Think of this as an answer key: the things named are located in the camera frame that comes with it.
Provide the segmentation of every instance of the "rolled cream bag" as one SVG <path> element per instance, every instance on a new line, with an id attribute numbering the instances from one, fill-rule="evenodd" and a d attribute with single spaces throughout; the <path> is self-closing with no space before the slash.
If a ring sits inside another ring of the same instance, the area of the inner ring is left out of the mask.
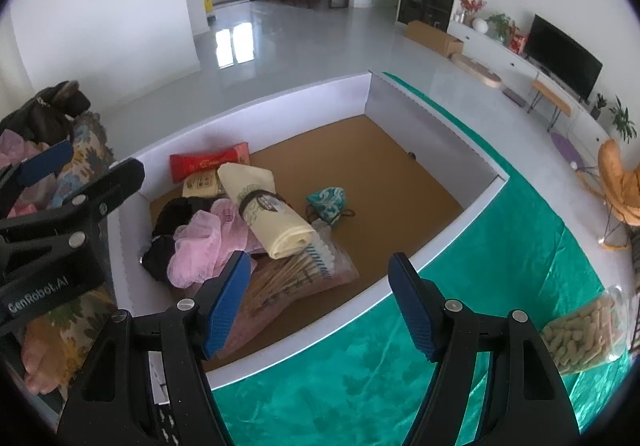
<path id="1" fill-rule="evenodd" d="M 316 231 L 287 203 L 271 194 L 276 194 L 276 188 L 269 170 L 229 163 L 220 166 L 218 177 L 271 258 L 302 252 L 311 243 Z"/>

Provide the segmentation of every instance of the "transparent plastic container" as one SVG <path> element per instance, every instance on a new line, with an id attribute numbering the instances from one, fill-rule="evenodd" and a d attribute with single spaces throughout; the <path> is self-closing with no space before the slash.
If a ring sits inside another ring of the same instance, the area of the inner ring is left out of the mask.
<path id="1" fill-rule="evenodd" d="M 612 363 L 625 352 L 628 299 L 611 286 L 587 305 L 550 321 L 542 339 L 562 375 Z"/>

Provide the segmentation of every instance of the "blue gripper pad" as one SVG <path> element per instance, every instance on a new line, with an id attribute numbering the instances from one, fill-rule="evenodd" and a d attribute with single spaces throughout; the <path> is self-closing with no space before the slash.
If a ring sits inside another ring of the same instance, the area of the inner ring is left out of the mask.
<path id="1" fill-rule="evenodd" d="M 73 156 L 74 149 L 69 141 L 54 144 L 48 150 L 20 163 L 18 184 L 23 188 L 28 188 L 49 174 L 60 173 L 60 170 Z"/>
<path id="2" fill-rule="evenodd" d="M 250 278 L 251 258 L 245 252 L 236 251 L 226 263 L 220 276 L 207 280 L 200 289 L 202 291 L 209 282 L 222 283 L 209 310 L 206 338 L 202 345 L 202 352 L 208 360 L 225 346 Z"/>
<path id="3" fill-rule="evenodd" d="M 387 272 L 391 291 L 398 302 L 415 348 L 424 353 L 428 360 L 433 361 L 436 350 L 433 321 L 420 295 L 421 278 L 409 260 L 397 254 L 389 260 Z"/>

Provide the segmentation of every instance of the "green tablecloth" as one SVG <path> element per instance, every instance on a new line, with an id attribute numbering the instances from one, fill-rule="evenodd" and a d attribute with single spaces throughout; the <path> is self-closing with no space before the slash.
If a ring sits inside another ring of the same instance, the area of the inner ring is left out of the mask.
<path id="1" fill-rule="evenodd" d="M 454 122 L 510 175 L 480 217 L 420 276 L 476 312 L 523 309 L 539 328 L 603 291 L 575 238 L 536 190 L 444 108 L 389 77 Z M 458 444 L 475 435 L 487 367 L 482 354 Z M 628 368 L 625 355 L 564 378 L 581 429 Z M 315 346 L 214 396 L 238 446 L 391 446 L 402 444 L 432 373 L 390 296 Z"/>

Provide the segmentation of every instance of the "tv screen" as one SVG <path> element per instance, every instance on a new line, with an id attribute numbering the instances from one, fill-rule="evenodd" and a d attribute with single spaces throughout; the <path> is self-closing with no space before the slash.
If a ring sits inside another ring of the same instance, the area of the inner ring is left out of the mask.
<path id="1" fill-rule="evenodd" d="M 525 53 L 540 63 L 543 70 L 556 74 L 583 100 L 591 94 L 602 70 L 602 63 L 584 47 L 537 14 Z"/>

